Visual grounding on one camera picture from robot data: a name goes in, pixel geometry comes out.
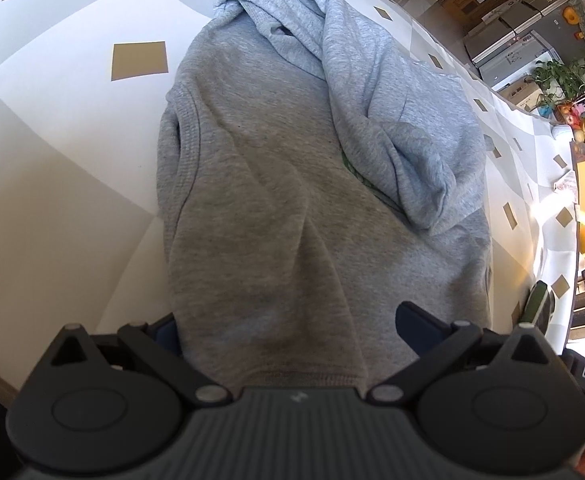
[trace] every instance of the screw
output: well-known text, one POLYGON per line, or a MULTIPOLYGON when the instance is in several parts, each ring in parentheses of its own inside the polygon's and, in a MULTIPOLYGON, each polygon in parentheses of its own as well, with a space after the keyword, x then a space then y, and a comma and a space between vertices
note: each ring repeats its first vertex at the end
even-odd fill
POLYGON ((297 392, 296 394, 293 394, 290 396, 291 400, 294 400, 297 403, 301 403, 304 400, 308 400, 310 397, 306 392, 297 392))
POLYGON ((394 384, 380 384, 372 390, 372 398, 377 402, 397 402, 403 397, 403 390, 394 384))
POLYGON ((228 396, 228 391, 226 388, 219 386, 218 384, 207 384, 206 386, 197 388, 194 396, 197 397, 197 399, 201 402, 212 404, 214 402, 221 402, 221 400, 226 399, 228 396))

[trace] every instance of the gray hoodie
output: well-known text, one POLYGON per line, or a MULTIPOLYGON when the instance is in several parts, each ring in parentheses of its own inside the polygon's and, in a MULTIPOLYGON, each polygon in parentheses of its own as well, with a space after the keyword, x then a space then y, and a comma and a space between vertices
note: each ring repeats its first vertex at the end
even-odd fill
POLYGON ((202 372, 364 390, 414 358, 401 301, 487 324, 485 147, 456 76, 344 0, 224 0, 167 99, 157 192, 202 372))

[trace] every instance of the table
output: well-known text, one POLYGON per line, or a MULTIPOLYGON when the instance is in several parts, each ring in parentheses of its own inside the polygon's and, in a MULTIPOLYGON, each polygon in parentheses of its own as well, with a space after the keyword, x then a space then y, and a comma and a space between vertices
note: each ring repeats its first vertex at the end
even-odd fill
MULTIPOLYGON (((392 1, 347 1, 383 25, 406 56, 459 79, 495 145, 485 169, 494 327, 509 331, 532 284, 544 280, 557 295, 547 337, 560 351, 577 222, 553 182, 573 168, 568 143, 474 79, 392 1)), ((216 2, 0 0, 0 380, 7 385, 21 386, 65 323, 110 332, 169 312, 155 192, 158 122, 176 67, 216 2), (141 61, 126 61, 127 49, 144 52, 141 61)))

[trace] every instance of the box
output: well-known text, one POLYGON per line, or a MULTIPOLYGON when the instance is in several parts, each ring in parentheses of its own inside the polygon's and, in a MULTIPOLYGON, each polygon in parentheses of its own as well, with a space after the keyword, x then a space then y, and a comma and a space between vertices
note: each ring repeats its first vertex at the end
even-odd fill
POLYGON ((527 75, 518 79, 499 92, 509 103, 530 112, 537 107, 543 92, 541 88, 527 75))

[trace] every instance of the green object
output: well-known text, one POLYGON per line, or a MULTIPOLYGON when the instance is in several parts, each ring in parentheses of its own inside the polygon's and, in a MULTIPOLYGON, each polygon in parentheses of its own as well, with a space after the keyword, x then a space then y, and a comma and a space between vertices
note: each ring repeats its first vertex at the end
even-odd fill
POLYGON ((521 323, 532 323, 546 333, 550 316, 555 311, 555 294, 546 283, 538 281, 532 287, 528 301, 521 314, 521 323))

